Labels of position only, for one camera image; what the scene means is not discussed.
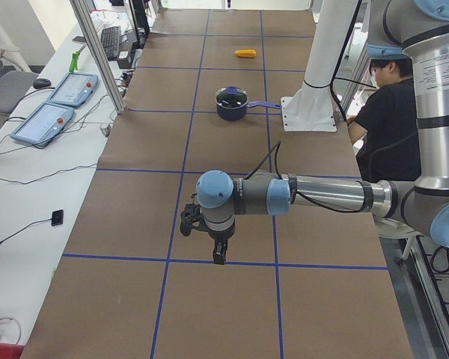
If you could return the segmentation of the black monitor stand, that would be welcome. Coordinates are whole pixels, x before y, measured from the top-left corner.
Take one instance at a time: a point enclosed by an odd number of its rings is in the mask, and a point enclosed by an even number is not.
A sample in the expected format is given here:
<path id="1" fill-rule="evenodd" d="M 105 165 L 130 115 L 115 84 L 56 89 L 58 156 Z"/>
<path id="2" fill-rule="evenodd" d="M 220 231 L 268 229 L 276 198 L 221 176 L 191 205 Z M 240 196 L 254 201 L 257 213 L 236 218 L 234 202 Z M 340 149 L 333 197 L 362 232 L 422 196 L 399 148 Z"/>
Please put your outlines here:
<path id="1" fill-rule="evenodd" d="M 132 21 L 138 41 L 138 48 L 143 49 L 150 33 L 150 26 L 147 19 L 148 1 L 130 0 L 129 5 L 132 11 Z"/>

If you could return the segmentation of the small black square pad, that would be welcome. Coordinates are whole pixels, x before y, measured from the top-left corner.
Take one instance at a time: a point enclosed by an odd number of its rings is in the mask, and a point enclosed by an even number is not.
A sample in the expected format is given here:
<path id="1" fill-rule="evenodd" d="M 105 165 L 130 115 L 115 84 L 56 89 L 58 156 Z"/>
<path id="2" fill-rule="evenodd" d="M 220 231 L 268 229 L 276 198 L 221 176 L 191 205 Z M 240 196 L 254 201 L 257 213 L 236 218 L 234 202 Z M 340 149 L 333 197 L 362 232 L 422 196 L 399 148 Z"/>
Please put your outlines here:
<path id="1" fill-rule="evenodd" d="M 64 210 L 58 209 L 52 212 L 51 225 L 56 227 L 64 223 Z"/>

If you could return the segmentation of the yellow corn cob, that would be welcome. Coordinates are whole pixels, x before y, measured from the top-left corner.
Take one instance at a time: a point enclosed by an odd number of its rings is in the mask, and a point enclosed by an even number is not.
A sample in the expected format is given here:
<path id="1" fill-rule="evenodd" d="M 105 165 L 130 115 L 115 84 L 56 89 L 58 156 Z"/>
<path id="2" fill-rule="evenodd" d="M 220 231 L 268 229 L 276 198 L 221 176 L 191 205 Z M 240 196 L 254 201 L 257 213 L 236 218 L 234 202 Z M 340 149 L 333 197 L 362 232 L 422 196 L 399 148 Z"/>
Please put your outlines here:
<path id="1" fill-rule="evenodd" d="M 256 58 L 257 51 L 255 49 L 238 49 L 234 52 L 235 56 L 238 58 Z"/>

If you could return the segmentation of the glass lid with blue knob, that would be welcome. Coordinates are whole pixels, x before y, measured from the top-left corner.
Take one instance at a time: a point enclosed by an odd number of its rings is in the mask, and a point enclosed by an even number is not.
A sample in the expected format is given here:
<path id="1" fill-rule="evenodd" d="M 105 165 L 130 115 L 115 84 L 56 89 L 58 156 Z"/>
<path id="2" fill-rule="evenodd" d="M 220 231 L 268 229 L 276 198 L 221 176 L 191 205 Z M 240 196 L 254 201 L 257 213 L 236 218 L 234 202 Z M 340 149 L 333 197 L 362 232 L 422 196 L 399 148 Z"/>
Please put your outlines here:
<path id="1" fill-rule="evenodd" d="M 224 108 L 240 108 L 247 102 L 247 93 L 235 86 L 221 88 L 216 92 L 216 103 Z"/>

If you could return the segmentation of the blue teach pendant nearer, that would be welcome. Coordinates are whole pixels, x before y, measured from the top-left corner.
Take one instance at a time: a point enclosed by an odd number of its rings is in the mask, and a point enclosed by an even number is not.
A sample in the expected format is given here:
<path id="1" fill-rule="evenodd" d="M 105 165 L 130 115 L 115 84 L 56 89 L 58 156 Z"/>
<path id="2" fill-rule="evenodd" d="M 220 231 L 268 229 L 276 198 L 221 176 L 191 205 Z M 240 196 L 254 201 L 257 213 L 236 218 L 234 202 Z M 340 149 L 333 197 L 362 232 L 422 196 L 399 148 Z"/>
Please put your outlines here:
<path id="1" fill-rule="evenodd" d="M 44 148 L 64 130 L 74 114 L 75 110 L 71 107 L 43 102 L 10 134 L 10 137 L 19 142 Z"/>

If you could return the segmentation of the black computer mouse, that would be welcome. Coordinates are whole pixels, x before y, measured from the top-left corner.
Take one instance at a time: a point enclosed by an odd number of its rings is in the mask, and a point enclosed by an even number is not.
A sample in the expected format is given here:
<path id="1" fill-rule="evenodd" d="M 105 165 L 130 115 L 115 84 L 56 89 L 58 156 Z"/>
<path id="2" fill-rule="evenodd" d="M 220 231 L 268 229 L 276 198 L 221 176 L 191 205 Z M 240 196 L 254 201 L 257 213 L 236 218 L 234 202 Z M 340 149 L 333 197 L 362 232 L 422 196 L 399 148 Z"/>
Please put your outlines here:
<path id="1" fill-rule="evenodd" d="M 37 78 L 33 81 L 32 87 L 34 89 L 41 89 L 41 88 L 49 88 L 52 86 L 52 83 L 49 79 L 43 79 L 43 78 Z"/>

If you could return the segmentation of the aluminium frame post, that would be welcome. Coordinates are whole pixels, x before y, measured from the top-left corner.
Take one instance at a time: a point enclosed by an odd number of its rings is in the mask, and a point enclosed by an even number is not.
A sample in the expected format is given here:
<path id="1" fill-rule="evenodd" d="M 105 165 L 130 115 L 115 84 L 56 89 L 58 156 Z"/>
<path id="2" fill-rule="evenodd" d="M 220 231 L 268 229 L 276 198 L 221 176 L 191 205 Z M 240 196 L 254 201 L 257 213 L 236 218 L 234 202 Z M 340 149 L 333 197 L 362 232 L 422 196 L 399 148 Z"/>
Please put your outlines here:
<path id="1" fill-rule="evenodd" d="M 98 38 L 93 21 L 90 17 L 88 6 L 84 0 L 70 0 L 70 4 L 74 11 L 75 17 L 82 30 L 88 48 L 100 71 L 101 79 L 106 87 L 107 93 L 112 100 L 117 114 L 122 114 L 125 110 L 125 103 L 117 88 L 111 67 L 107 60 L 106 54 Z"/>

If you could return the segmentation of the person in black shirt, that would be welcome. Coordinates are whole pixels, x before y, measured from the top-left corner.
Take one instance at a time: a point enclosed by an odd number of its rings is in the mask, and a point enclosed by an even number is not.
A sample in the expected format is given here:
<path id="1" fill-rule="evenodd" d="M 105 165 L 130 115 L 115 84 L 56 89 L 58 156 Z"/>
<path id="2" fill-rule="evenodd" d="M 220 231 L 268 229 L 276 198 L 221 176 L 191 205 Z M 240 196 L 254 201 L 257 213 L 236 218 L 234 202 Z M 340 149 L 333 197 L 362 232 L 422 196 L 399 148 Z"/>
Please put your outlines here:
<path id="1" fill-rule="evenodd" d="M 363 140 L 356 155 L 361 178 L 415 181 L 421 175 L 412 60 L 370 61 L 378 90 L 347 120 L 351 142 Z"/>

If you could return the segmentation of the dark blue saucepan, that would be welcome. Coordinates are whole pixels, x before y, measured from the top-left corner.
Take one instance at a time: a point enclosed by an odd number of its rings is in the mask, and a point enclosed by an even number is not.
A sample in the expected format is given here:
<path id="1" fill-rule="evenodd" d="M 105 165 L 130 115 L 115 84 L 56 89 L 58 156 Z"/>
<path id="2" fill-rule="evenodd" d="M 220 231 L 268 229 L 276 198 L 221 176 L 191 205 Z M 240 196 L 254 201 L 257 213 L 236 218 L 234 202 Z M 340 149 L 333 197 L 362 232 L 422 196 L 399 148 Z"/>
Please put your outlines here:
<path id="1" fill-rule="evenodd" d="M 215 93 L 216 112 L 220 118 L 227 121 L 236 121 L 244 118 L 248 108 L 264 107 L 281 109 L 277 103 L 266 101 L 249 101 L 248 93 L 242 88 L 227 86 Z"/>

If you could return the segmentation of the grey office chair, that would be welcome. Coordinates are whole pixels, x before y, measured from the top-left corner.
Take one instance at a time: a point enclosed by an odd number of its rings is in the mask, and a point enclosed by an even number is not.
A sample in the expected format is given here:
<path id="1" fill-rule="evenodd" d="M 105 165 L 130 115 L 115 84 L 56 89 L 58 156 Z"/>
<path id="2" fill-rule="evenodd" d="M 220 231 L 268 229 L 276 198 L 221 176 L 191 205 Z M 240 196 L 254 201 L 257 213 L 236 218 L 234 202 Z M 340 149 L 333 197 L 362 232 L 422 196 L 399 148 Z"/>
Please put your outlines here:
<path id="1" fill-rule="evenodd" d="M 38 77 L 37 73 L 17 70 L 2 72 L 4 64 L 0 59 L 0 116 L 9 115 L 20 99 Z"/>

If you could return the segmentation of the black keyboard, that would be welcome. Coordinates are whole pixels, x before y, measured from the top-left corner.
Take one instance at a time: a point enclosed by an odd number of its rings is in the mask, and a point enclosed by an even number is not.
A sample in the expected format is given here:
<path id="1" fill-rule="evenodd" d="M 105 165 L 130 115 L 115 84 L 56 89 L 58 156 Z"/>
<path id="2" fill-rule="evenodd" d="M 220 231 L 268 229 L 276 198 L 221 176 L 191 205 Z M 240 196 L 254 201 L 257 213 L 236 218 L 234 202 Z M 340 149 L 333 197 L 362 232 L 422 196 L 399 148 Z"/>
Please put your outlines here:
<path id="1" fill-rule="evenodd" d="M 107 59 L 115 60 L 120 50 L 120 26 L 111 26 L 102 30 L 100 41 Z"/>

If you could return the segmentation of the blue teach pendant farther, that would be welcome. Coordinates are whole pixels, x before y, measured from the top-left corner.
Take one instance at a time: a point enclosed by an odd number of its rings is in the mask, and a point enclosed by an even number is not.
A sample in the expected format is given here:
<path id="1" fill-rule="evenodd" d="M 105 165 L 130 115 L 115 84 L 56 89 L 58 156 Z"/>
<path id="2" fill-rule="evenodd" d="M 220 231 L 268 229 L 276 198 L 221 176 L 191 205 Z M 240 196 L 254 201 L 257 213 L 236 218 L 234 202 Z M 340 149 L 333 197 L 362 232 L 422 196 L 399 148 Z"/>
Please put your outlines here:
<path id="1" fill-rule="evenodd" d="M 71 108 L 82 106 L 98 85 L 98 75 L 90 73 L 68 73 L 47 99 Z"/>

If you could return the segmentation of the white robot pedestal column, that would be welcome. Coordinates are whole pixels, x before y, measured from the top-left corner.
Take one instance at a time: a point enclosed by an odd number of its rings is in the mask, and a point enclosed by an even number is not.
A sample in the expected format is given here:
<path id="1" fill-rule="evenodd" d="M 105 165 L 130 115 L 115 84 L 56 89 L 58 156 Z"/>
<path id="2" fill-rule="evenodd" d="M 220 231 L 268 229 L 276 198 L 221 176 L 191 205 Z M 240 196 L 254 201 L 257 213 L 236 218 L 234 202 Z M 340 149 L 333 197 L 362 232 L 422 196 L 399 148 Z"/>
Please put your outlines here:
<path id="1" fill-rule="evenodd" d="M 327 0 L 322 3 L 302 87 L 294 96 L 281 99 L 285 131 L 337 130 L 333 116 L 332 81 L 360 6 L 361 2 L 357 0 Z"/>

